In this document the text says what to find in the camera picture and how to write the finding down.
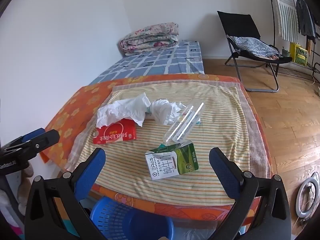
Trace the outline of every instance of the silver screw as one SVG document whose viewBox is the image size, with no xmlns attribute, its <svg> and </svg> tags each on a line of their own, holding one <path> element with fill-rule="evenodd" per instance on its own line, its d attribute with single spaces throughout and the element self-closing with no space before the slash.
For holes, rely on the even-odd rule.
<svg viewBox="0 0 320 240">
<path fill-rule="evenodd" d="M 39 175 L 36 176 L 35 179 L 34 179 L 35 182 L 38 182 L 38 181 L 40 181 L 40 180 L 41 180 L 41 176 L 39 176 Z"/>
<path fill-rule="evenodd" d="M 275 178 L 275 180 L 277 180 L 277 181 L 281 181 L 281 177 L 280 177 L 278 174 L 276 174 L 276 175 L 274 176 L 274 178 Z"/>
<path fill-rule="evenodd" d="M 252 177 L 252 173 L 250 171 L 245 171 L 243 174 L 244 174 L 244 176 L 246 178 L 251 178 Z"/>
<path fill-rule="evenodd" d="M 63 173 L 62 177 L 65 178 L 65 179 L 70 178 L 71 177 L 71 173 L 67 171 L 67 172 Z"/>
</svg>

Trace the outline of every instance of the folded blanket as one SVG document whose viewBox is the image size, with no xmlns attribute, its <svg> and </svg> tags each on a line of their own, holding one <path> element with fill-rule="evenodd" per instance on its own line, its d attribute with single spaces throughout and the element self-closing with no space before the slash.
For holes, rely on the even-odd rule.
<svg viewBox="0 0 320 240">
<path fill-rule="evenodd" d="M 178 27 L 173 22 L 145 27 L 125 36 L 120 48 L 126 53 L 139 54 L 174 47 L 178 44 Z"/>
<path fill-rule="evenodd" d="M 252 37 L 230 37 L 240 50 L 262 58 L 278 59 L 279 53 L 262 41 Z"/>
</svg>

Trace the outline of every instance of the crumpled white paper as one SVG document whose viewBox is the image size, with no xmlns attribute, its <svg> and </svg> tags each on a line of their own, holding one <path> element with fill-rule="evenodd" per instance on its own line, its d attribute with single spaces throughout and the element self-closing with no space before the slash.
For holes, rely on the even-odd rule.
<svg viewBox="0 0 320 240">
<path fill-rule="evenodd" d="M 109 126 L 123 118 L 134 120 L 142 127 L 149 106 L 150 101 L 146 93 L 142 93 L 135 98 L 117 100 L 98 109 L 97 128 L 104 125 Z"/>
<path fill-rule="evenodd" d="M 155 119 L 159 125 L 173 124 L 179 116 L 179 111 L 186 108 L 181 102 L 170 103 L 166 99 L 158 99 L 150 105 L 151 114 L 148 119 Z"/>
</svg>

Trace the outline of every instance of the blue basket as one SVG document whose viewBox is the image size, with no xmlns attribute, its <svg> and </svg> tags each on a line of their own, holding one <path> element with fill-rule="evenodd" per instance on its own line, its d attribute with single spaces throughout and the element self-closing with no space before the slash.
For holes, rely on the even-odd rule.
<svg viewBox="0 0 320 240">
<path fill-rule="evenodd" d="M 108 197 L 95 204 L 90 218 L 108 239 L 158 240 L 162 236 L 173 239 L 171 218 L 132 208 Z"/>
</svg>

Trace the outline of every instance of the blue checkered bed sheet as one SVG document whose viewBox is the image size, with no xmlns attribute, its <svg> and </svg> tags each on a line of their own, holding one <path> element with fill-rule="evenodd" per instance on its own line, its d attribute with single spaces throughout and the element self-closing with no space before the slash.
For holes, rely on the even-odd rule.
<svg viewBox="0 0 320 240">
<path fill-rule="evenodd" d="M 199 42 L 181 41 L 175 48 L 124 57 L 90 85 L 128 77 L 181 73 L 204 73 Z"/>
</svg>

